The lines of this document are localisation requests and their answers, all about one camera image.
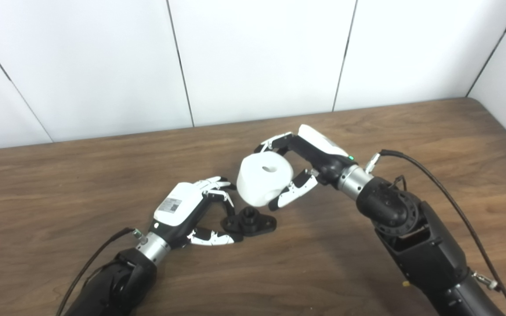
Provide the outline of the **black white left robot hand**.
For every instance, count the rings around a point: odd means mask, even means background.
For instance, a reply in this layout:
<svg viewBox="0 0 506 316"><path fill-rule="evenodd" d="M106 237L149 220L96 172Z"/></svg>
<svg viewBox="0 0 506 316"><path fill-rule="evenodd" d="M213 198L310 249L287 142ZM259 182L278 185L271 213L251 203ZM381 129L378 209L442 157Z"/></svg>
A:
<svg viewBox="0 0 506 316"><path fill-rule="evenodd" d="M227 178L215 176L194 183L178 183L153 212L148 231L162 238L171 249L188 244L218 246L243 242L243 236L198 226L211 204L220 202L227 216L235 206L227 190L236 186Z"/></svg>

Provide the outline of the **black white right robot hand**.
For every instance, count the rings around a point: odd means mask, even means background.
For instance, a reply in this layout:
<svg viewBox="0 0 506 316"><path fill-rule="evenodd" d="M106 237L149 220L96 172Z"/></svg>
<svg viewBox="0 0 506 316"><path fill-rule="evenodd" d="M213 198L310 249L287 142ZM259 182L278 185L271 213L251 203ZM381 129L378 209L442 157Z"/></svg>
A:
<svg viewBox="0 0 506 316"><path fill-rule="evenodd" d="M287 132L273 136L259 144L255 153L272 152L284 156L292 151L311 164L268 203L271 211L283 208L312 190L317 184L331 185L347 196L356 199L371 176L335 142L306 124L297 134Z"/></svg>

